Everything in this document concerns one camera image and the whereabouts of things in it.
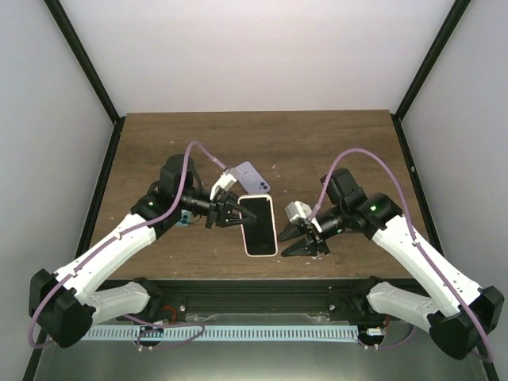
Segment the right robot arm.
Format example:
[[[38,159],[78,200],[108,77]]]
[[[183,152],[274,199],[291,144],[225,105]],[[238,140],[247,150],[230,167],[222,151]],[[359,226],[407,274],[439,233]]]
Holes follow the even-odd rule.
[[[495,287],[481,287],[451,265],[414,229],[402,209],[387,195],[367,196],[351,172],[335,170],[321,184],[332,208],[311,214],[304,202],[290,202],[288,223],[275,230],[273,201],[269,194],[244,194],[233,200],[227,224],[239,225],[248,256],[278,254],[278,244],[294,243],[283,257],[317,257],[330,252],[328,239],[339,234],[360,233],[396,259],[423,287],[426,296],[369,278],[352,300],[358,318],[391,315],[426,331],[446,355],[462,360],[471,354],[498,324],[504,297]]]

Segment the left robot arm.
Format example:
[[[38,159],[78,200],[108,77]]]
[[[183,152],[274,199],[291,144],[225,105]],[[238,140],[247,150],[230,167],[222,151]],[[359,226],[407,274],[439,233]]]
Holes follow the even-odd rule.
[[[146,278],[101,291],[127,260],[160,239],[183,211],[206,219],[206,228],[252,225],[260,214],[244,208],[231,192],[235,172],[224,168],[205,190],[189,154],[170,156],[156,180],[108,235],[79,258],[54,272],[39,270],[30,280],[29,316],[52,343],[68,348],[93,326],[114,318],[159,321],[163,293]]]

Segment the lilac cased phone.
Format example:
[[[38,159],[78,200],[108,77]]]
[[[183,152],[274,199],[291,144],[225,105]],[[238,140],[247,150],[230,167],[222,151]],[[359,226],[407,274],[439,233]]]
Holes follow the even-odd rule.
[[[270,184],[255,169],[251,162],[245,161],[235,168],[237,182],[247,194],[268,194],[271,190]]]

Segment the green cased phone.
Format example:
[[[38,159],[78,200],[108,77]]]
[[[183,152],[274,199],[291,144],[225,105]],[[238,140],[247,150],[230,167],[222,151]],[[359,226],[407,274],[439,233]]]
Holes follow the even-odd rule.
[[[180,219],[176,226],[187,227],[195,223],[194,215],[189,210],[181,210]]]

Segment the metal front plate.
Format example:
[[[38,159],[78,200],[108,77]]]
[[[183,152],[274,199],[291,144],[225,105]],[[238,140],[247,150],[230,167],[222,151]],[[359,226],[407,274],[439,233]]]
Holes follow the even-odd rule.
[[[193,342],[139,352],[121,341],[82,341],[40,359],[36,380],[485,380],[476,358],[443,355],[416,332],[403,345],[365,350],[325,342]]]

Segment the light blue slotted strip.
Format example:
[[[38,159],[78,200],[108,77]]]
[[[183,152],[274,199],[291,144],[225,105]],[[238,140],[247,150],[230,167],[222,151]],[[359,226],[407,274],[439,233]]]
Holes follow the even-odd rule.
[[[316,341],[355,342],[358,329],[350,325],[208,325],[153,329],[142,325],[97,325],[84,341]]]

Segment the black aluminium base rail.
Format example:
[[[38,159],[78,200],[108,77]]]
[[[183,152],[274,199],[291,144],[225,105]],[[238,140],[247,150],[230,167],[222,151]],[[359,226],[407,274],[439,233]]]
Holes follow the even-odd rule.
[[[156,292],[161,307],[177,319],[211,314],[323,314],[331,319],[373,321],[380,316],[366,295],[383,279],[151,279],[137,278]]]

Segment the left black frame post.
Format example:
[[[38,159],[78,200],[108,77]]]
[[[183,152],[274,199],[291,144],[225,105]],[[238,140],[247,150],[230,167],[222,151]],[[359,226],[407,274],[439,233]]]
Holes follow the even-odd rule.
[[[118,124],[121,116],[117,112],[63,4],[58,0],[44,0],[44,4],[67,42],[68,47],[71,49],[108,118],[114,125]]]

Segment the black frame post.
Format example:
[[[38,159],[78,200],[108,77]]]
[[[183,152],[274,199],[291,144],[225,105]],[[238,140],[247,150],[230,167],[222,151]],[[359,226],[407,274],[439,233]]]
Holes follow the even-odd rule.
[[[415,76],[413,77],[402,101],[400,102],[394,116],[402,121],[413,105],[416,97],[429,77],[446,44],[453,35],[463,15],[468,9],[471,0],[455,0],[448,11],[444,21],[434,37],[423,61],[421,62]]]
[[[121,116],[117,112],[63,4],[58,0],[44,0],[44,4],[67,42],[68,47],[71,49],[108,118],[114,125],[118,124]]]

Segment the right black frame post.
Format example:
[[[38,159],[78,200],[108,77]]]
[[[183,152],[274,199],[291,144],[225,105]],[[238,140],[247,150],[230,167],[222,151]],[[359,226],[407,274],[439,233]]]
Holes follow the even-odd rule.
[[[402,121],[413,105],[416,97],[429,77],[446,44],[453,35],[463,15],[468,9],[471,0],[455,0],[448,11],[444,21],[434,37],[423,61],[421,62],[415,76],[413,77],[402,101],[400,102],[394,116]]]

